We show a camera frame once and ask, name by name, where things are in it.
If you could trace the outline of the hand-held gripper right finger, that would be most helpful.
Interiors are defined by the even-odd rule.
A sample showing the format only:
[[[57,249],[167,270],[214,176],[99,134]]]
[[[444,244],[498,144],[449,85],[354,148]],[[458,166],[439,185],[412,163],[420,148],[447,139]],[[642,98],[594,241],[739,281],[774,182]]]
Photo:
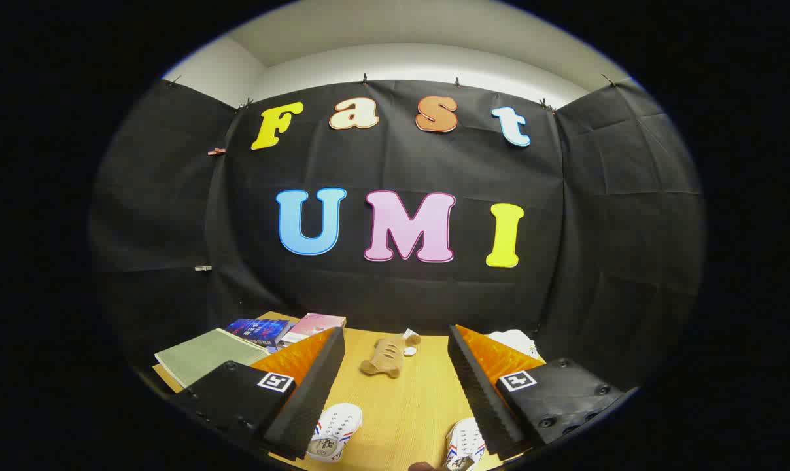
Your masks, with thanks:
[[[448,353],[487,452],[500,459],[562,446],[634,394],[568,358],[536,360],[460,325]]]

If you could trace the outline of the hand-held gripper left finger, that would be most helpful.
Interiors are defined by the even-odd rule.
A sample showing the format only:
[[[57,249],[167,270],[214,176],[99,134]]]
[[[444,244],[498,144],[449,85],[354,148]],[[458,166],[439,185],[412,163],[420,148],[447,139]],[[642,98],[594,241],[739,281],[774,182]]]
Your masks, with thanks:
[[[329,328],[249,366],[219,364],[170,403],[244,450],[303,459],[344,354],[343,328]]]

